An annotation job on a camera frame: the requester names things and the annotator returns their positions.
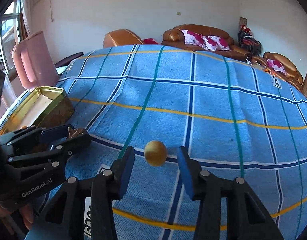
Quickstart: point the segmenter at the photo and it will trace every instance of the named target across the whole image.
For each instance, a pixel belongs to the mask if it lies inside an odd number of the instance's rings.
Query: wooden ball
[[[161,166],[167,159],[167,148],[160,141],[150,141],[144,148],[144,157],[151,166]]]

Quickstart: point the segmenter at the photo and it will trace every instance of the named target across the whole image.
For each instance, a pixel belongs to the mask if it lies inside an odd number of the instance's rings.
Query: pink plastic pitcher
[[[15,45],[12,59],[24,88],[31,89],[57,84],[59,75],[49,54],[42,31]]]

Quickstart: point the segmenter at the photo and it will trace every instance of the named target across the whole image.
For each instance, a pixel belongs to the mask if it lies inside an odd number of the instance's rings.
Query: brown leather sofa
[[[267,59],[275,59],[275,60],[280,61],[285,71],[287,72],[287,75],[276,71],[277,76],[280,79],[293,85],[300,92],[302,91],[302,83],[303,83],[302,75],[298,71],[295,64],[293,64],[290,61],[290,59],[288,59],[287,57],[281,54],[278,54],[278,53],[265,52],[263,54],[263,57],[253,56],[251,62],[258,63],[264,67],[268,67]]]
[[[138,35],[127,29],[115,30],[107,33],[103,39],[103,48],[123,45],[144,44]]]
[[[210,51],[210,52],[222,55],[224,57],[229,57],[229,58],[233,58],[236,60],[240,60],[240,61],[246,61],[247,58],[249,59],[251,58],[250,52],[234,45],[233,38],[231,38],[228,33],[226,33],[223,30],[217,29],[217,28],[203,26],[203,25],[184,24],[184,25],[179,25],[177,27],[174,27],[171,30],[167,30],[163,34],[163,42],[161,44],[180,48],[180,49],[185,49],[185,50],[205,51],[205,49],[199,46],[191,45],[191,44],[184,44],[184,35],[181,32],[181,30],[189,30],[195,33],[202,34],[204,36],[213,35],[213,36],[225,38],[231,49],[231,50],[217,50],[217,51]]]

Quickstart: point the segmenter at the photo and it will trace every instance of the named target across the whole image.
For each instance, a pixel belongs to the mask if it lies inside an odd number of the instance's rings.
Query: plaid tablecloth
[[[124,144],[136,149],[127,194],[113,203],[118,239],[192,239],[199,202],[179,176],[182,145],[203,169],[244,176],[286,240],[307,224],[307,99],[288,83],[209,52],[130,45],[85,54],[58,86],[76,109],[69,122],[94,140],[69,159],[67,177],[93,177]],[[143,157],[151,140],[168,148],[161,167]],[[225,201],[221,230],[225,239]]]

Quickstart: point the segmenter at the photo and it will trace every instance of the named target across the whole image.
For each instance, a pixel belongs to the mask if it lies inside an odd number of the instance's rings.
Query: metal tray
[[[0,135],[18,130],[23,126],[51,128],[62,125],[73,113],[72,103],[63,88],[37,87],[9,116],[0,129]]]

